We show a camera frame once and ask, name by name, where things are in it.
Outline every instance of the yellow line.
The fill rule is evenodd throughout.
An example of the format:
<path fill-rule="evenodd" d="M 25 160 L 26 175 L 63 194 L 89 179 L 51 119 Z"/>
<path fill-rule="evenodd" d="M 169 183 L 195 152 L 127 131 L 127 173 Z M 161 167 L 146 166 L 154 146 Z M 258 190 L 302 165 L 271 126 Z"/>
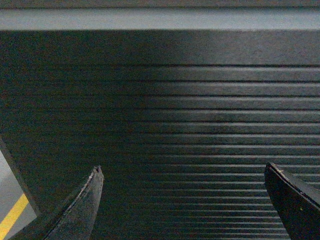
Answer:
<path fill-rule="evenodd" d="M 19 198 L 19 200 L 11 208 L 7 216 L 0 223 L 0 240 L 4 240 L 10 229 L 13 227 L 17 219 L 20 217 L 22 212 L 25 210 L 29 201 L 25 194 Z"/>

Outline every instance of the gray wall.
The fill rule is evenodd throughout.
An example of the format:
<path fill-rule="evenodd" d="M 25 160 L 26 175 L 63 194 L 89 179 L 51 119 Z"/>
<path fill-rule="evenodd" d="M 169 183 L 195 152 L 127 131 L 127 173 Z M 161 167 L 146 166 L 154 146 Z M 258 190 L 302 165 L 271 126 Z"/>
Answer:
<path fill-rule="evenodd" d="M 320 29 L 319 9 L 0 10 L 0 30 Z"/>
<path fill-rule="evenodd" d="M 10 175 L 11 173 L 11 169 L 4 157 L 4 155 L 2 154 L 2 152 L 0 151 L 0 185 L 1 183 Z"/>

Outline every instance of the ridged rubber surface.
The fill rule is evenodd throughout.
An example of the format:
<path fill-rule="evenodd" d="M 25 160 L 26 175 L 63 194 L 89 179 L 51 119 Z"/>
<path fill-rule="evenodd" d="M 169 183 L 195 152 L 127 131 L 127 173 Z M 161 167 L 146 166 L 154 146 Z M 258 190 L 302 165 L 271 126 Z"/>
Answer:
<path fill-rule="evenodd" d="M 264 169 L 319 186 L 318 35 L 7 33 L 3 140 L 42 211 L 101 165 L 93 239 L 289 239 Z"/>

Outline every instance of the concrete floor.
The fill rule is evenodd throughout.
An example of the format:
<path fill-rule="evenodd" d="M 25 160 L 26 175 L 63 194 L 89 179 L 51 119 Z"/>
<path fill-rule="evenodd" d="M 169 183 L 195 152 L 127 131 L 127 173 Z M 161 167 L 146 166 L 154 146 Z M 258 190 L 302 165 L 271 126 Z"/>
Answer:
<path fill-rule="evenodd" d="M 23 194 L 22 188 L 0 151 L 0 230 L 3 231 L 4 218 Z M 0 240 L 8 240 L 37 216 L 30 203 L 28 203 L 23 212 L 20 215 L 16 215 L 16 217 L 17 220 L 10 231 L 5 236 L 0 235 Z"/>

